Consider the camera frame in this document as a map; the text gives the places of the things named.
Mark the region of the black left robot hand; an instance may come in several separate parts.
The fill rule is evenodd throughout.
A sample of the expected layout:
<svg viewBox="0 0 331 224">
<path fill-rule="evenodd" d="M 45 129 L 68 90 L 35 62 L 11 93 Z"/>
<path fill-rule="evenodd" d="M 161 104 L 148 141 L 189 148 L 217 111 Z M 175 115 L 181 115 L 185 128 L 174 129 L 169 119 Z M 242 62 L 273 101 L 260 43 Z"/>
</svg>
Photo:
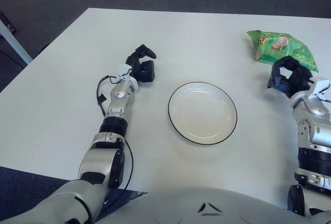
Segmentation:
<svg viewBox="0 0 331 224">
<path fill-rule="evenodd" d="M 151 60 L 140 62 L 141 58 L 149 57 Z M 136 50 L 126 59 L 126 64 L 131 66 L 130 76 L 135 78 L 138 82 L 148 83 L 153 82 L 155 78 L 154 59 L 156 54 L 144 44 L 140 45 Z"/>
</svg>

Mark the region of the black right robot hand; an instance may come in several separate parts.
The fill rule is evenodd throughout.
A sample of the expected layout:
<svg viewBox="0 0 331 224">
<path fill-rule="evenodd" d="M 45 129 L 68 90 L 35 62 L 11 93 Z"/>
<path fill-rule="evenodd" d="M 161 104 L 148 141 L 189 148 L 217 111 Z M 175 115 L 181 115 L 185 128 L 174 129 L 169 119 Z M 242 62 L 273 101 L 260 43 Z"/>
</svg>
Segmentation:
<svg viewBox="0 0 331 224">
<path fill-rule="evenodd" d="M 287 78 L 281 74 L 280 68 L 285 68 L 292 74 Z M 291 98 L 298 92 L 310 89 L 309 82 L 312 82 L 310 78 L 312 78 L 312 74 L 308 68 L 293 57 L 285 56 L 274 62 L 267 88 L 274 88 Z"/>
</svg>

